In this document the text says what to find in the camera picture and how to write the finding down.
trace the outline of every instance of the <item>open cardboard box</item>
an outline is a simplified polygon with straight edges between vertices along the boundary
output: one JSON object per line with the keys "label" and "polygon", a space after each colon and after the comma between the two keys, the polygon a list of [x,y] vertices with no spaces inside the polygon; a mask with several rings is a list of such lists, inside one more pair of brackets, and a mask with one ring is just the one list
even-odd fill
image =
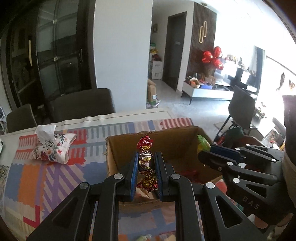
{"label": "open cardboard box", "polygon": [[[197,158],[197,135],[199,134],[211,143],[203,129],[197,126],[109,136],[106,139],[108,176],[118,173],[125,164],[130,162],[140,138],[149,135],[153,140],[150,151],[153,154],[161,151],[164,161],[172,164],[176,173],[197,170],[202,183],[209,181],[215,183],[222,178],[221,173],[200,163]],[[167,205],[171,203],[162,203],[153,193],[137,188],[133,202],[120,203],[119,209],[127,213],[144,212]]]}

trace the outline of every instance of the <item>red balloon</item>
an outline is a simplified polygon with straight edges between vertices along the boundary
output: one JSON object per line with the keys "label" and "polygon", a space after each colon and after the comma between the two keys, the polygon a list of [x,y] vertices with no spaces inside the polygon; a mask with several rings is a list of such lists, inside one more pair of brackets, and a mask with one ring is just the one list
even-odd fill
{"label": "red balloon", "polygon": [[204,58],[202,59],[203,63],[209,63],[214,58],[210,51],[205,51],[203,55],[204,55]]}
{"label": "red balloon", "polygon": [[220,56],[221,52],[222,52],[222,50],[219,46],[215,47],[214,54],[213,54],[214,58],[218,58]]}
{"label": "red balloon", "polygon": [[220,59],[218,59],[218,58],[214,58],[214,59],[212,60],[212,63],[213,63],[213,65],[214,65],[217,69],[219,69],[219,70],[223,70],[224,66],[223,66],[222,62],[220,61]]}

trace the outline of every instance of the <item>red flower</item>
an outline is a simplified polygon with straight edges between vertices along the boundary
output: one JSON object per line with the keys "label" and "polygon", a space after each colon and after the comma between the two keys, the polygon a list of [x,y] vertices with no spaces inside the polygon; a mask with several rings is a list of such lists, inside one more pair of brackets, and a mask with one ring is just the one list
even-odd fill
{"label": "red flower", "polygon": [[48,161],[48,156],[46,155],[46,153],[44,151],[41,152],[41,159],[44,161]]}

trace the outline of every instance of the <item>white table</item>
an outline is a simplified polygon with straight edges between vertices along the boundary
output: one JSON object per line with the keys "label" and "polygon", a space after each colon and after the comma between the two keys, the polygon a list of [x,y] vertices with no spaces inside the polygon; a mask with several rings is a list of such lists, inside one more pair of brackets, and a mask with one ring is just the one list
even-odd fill
{"label": "white table", "polygon": [[[169,109],[147,109],[132,112],[120,112],[109,115],[98,115],[95,117],[86,117],[83,119],[66,120],[54,124],[57,125],[56,131],[61,131],[88,126],[99,126],[135,121],[153,121],[170,118],[175,117]],[[30,128],[0,136],[4,143],[3,150],[0,155],[0,164],[10,166],[18,148],[19,137],[33,135],[35,133],[36,128]]]}

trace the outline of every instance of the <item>patterned tablecloth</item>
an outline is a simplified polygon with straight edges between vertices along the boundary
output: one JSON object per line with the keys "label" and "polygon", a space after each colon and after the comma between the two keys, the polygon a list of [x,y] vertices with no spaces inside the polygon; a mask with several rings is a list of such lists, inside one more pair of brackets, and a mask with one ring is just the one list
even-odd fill
{"label": "patterned tablecloth", "polygon": [[[20,137],[9,172],[9,167],[0,167],[0,214],[12,233],[25,240],[79,183],[104,181],[107,136],[191,125],[191,119],[178,118],[64,130],[63,133],[77,134],[67,165],[31,160],[37,136]],[[146,234],[152,234],[152,240],[161,240],[162,234],[174,230],[174,205],[148,213],[119,214],[121,241]]]}

